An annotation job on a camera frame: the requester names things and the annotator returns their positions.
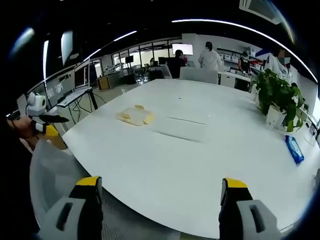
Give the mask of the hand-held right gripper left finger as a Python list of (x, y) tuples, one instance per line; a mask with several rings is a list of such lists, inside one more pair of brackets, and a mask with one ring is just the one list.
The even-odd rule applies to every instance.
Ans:
[(79, 180), (68, 197), (46, 213), (37, 237), (40, 240), (101, 240), (103, 228), (102, 178)]

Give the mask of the person's left hand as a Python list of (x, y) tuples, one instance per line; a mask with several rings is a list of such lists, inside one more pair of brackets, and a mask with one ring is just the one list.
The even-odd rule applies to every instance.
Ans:
[(33, 122), (34, 121), (28, 116), (23, 116), (15, 121), (21, 138), (29, 139), (37, 135), (37, 132), (34, 130)]

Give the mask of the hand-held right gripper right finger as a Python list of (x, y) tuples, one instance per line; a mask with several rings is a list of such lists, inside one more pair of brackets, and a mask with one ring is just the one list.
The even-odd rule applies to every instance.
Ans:
[(280, 240), (277, 218), (248, 186), (237, 179), (223, 178), (220, 198), (221, 240)]

